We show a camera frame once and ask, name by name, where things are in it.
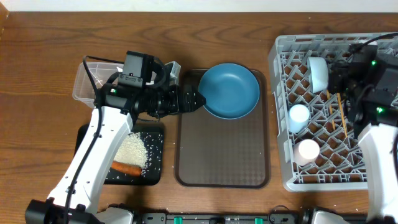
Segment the light blue cup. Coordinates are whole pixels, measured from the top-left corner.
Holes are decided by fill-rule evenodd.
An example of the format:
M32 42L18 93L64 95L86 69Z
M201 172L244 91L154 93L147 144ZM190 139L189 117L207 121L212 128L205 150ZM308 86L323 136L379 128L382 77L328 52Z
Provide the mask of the light blue cup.
M305 105L293 105L289 109L289 131L299 133L310 119L310 111Z

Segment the light blue rice bowl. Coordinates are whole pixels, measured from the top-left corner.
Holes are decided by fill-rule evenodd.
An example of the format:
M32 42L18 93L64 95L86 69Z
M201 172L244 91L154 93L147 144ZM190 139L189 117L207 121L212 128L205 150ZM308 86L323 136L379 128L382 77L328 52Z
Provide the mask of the light blue rice bowl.
M326 60L321 57L307 59L310 70L309 81L312 93L318 93L328 88L328 67Z

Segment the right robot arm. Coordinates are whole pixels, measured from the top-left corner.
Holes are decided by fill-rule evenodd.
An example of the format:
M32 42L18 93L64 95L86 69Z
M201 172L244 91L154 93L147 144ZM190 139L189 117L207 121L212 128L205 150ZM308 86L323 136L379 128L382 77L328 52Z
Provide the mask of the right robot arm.
M331 67L332 93L343 109L366 166L368 223L397 223L397 58L356 53Z

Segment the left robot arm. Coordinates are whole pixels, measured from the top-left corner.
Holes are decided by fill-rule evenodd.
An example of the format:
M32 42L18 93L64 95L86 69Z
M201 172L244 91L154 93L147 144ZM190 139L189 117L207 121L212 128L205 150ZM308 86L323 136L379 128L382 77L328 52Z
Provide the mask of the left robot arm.
M197 88L177 85L133 87L104 84L96 90L96 107L72 163L46 201L32 200L27 223L135 223L134 212L120 207L98 211L100 193L119 147L137 116L161 118L192 112L206 100Z

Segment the wooden chopstick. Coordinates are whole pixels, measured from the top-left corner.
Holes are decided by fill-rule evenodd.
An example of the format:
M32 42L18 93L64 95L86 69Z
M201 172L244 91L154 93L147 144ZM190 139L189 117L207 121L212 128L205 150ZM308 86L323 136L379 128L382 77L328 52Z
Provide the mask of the wooden chopstick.
M330 100L330 92L328 90L326 90L326 96L327 96L327 100ZM330 115L333 115L333 109L331 107L331 104L329 104L329 113L330 113ZM334 119L331 120L331 124L332 124L333 130L335 131L336 128L335 128L335 120Z
M341 102L341 96L340 93L336 93L337 96L337 100L338 100L338 106L339 106L339 110L340 110L340 116L341 116L341 123L342 123L342 127L343 127L343 131L345 134L345 137L348 137L348 132L347 132L347 128L346 128L346 122L345 122L345 115L344 115L344 110L343 110L343 105Z

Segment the pink cup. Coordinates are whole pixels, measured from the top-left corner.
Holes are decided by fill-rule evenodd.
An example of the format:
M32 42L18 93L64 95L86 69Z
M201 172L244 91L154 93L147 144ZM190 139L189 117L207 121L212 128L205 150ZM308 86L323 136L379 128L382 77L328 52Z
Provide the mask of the pink cup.
M315 162L320 154L320 146L312 139L304 139L293 147L294 162L299 166Z

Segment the orange carrot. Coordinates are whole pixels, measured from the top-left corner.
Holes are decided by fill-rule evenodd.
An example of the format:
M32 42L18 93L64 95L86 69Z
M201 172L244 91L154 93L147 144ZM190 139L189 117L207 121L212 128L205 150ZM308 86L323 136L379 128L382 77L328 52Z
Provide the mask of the orange carrot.
M117 161L113 161L113 163L111 164L111 168L133 177L140 176L142 172L142 169L139 166L124 164Z

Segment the dark blue plate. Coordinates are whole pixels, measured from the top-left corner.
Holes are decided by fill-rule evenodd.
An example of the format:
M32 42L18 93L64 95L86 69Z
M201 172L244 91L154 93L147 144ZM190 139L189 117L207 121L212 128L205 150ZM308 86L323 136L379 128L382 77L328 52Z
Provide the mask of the dark blue plate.
M235 63L221 63L208 69L200 79L198 91L205 97L205 109L221 119L248 115L261 94L252 71Z

